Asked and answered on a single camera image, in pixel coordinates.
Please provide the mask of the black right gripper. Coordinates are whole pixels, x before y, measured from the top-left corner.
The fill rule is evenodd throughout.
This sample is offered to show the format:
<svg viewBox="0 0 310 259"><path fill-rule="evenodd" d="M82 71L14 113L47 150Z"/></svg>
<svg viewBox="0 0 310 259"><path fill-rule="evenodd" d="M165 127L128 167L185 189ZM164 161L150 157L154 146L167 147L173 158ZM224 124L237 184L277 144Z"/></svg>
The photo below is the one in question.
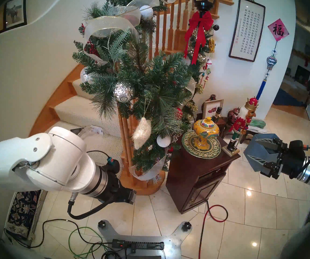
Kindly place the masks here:
<svg viewBox="0 0 310 259"><path fill-rule="evenodd" d="M277 154L275 162L266 162L261 158L247 155L247 160L252 168L264 167L267 169L261 170L262 175L278 179L280 173L283 173L293 179L303 171L306 146L301 140L294 140L286 144L280 139L258 139L257 143Z"/></svg>

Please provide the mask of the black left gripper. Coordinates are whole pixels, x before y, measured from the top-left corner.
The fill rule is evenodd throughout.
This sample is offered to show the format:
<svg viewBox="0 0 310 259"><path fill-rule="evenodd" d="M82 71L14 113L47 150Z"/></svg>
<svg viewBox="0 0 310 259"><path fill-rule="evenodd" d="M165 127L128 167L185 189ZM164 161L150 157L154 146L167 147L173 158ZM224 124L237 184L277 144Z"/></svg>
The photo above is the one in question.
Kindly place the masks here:
<svg viewBox="0 0 310 259"><path fill-rule="evenodd" d="M113 202L125 202L133 205L135 203L137 191L129 188L122 188L120 193L120 180L114 173L107 172L107 185L101 194L97 195L97 199L102 203L114 196Z"/></svg>

